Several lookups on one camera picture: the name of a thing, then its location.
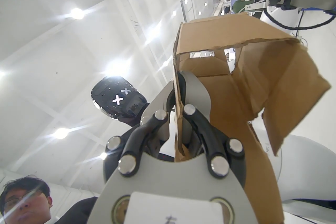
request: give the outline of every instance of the white ceiling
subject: white ceiling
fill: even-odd
[[[189,21],[212,15],[217,0],[182,1]],[[69,17],[73,8],[85,17]],[[172,78],[183,21],[180,0],[0,0],[0,168],[101,192],[97,157],[129,127],[99,112],[91,89],[110,62],[130,59],[124,77],[152,101]],[[61,127],[73,131],[54,139]]]

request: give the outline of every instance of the cardboard flap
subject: cardboard flap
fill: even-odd
[[[228,63],[217,57],[186,59],[180,62],[180,70],[190,71],[196,77],[230,74]]]
[[[257,117],[270,92],[279,81],[295,54],[296,39],[266,41],[240,48],[232,77],[251,110],[251,119]]]
[[[176,54],[238,48],[253,42],[289,38],[292,37],[287,33],[246,14],[216,16],[183,23]]]
[[[272,165],[246,122],[244,106],[239,102],[241,96],[232,77],[202,77],[199,80],[211,98],[211,124],[229,138],[240,140],[244,146],[247,177],[244,191],[258,222],[282,223],[281,199]]]
[[[274,154],[283,139],[301,122],[331,86],[320,74],[306,48],[293,48],[293,57],[265,104],[263,120]]]

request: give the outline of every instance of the label sticker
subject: label sticker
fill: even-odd
[[[134,192],[124,224],[223,224],[218,203]]]

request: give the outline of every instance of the eyeglasses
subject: eyeglasses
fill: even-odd
[[[10,211],[12,208],[14,208],[21,200],[27,201],[27,200],[32,200],[37,196],[40,196],[42,192],[40,190],[32,190],[27,192],[25,195],[18,197],[18,198],[13,198],[11,200],[8,200],[5,202],[3,206],[4,212]]]

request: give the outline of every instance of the torn cardboard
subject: torn cardboard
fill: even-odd
[[[223,49],[235,48],[230,73]],[[214,50],[214,57],[189,58]],[[288,34],[245,14],[183,23],[174,45],[176,160],[189,159],[181,143],[182,110],[177,72],[191,71],[211,98],[210,123],[239,139],[246,154],[245,192],[260,224],[283,223],[282,204],[271,163],[249,123],[263,120],[276,154],[283,139],[330,88],[305,47]]]

